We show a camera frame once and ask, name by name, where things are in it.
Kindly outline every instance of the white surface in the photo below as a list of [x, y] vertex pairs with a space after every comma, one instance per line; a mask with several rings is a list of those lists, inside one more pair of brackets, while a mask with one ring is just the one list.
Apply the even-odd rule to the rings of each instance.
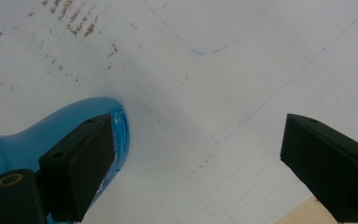
[[358, 141], [358, 1], [45, 1], [0, 0], [0, 134], [123, 103], [131, 152], [83, 223], [273, 223], [310, 196], [287, 113]]

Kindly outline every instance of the black plastic part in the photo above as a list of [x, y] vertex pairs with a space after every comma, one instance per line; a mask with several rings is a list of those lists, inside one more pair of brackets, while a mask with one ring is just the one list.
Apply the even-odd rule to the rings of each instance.
[[0, 175], [1, 223], [47, 223], [32, 171], [14, 170]]
[[289, 114], [282, 161], [338, 222], [358, 222], [358, 143], [318, 120]]
[[55, 221], [81, 221], [116, 159], [110, 115], [81, 123], [39, 159]]

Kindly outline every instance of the blue plastic part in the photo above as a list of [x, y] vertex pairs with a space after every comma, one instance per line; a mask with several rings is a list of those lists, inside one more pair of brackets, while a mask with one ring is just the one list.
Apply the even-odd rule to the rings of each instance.
[[[0, 136], [0, 174], [14, 169], [39, 170], [38, 159], [81, 122], [110, 114], [117, 158], [106, 173], [93, 202], [102, 194], [127, 158], [130, 131], [123, 106], [110, 98], [91, 98], [68, 105], [32, 127], [12, 135]], [[48, 216], [48, 223], [58, 223]]]

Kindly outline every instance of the yellow ring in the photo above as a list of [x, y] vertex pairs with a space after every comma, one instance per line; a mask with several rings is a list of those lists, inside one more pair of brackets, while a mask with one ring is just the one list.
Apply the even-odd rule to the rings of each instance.
[[[8, 180], [9, 178], [15, 177], [15, 179], [10, 180], [10, 182], [5, 183], [5, 180]], [[4, 177], [0, 178], [0, 188], [7, 188], [12, 185], [15, 185], [22, 181], [24, 176], [22, 174], [11, 174], [11, 175], [5, 175]]]

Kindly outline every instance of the wooden edge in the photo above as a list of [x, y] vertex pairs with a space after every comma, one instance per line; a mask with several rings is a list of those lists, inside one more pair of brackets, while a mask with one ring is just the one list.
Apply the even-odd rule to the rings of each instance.
[[337, 223], [327, 209], [312, 197], [295, 208], [275, 224], [329, 224]]

